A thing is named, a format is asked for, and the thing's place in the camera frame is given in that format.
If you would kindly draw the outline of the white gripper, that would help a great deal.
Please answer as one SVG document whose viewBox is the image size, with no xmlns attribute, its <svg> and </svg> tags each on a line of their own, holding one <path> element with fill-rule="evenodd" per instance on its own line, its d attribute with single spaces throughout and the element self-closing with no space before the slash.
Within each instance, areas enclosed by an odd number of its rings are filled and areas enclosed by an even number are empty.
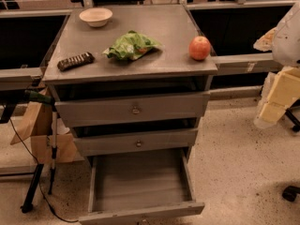
<svg viewBox="0 0 300 225">
<path fill-rule="evenodd" d="M 276 27 L 270 29 L 253 44 L 253 48 L 268 52 L 272 50 L 272 43 Z M 270 128 L 274 126 L 296 100 L 300 98 L 300 68 L 285 67 L 278 74 L 267 92 L 266 102 L 259 102 L 254 118 L 257 128 Z"/>
</svg>

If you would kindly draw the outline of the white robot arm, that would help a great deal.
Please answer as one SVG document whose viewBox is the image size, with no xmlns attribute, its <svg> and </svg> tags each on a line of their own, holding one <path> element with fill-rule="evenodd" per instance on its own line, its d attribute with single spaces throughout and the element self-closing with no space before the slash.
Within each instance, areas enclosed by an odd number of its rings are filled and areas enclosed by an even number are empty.
<svg viewBox="0 0 300 225">
<path fill-rule="evenodd" d="M 296 2 L 253 48 L 271 51 L 273 60 L 283 66 L 278 74 L 268 73 L 254 119 L 257 128 L 270 128 L 300 98 L 300 3 Z"/>
</svg>

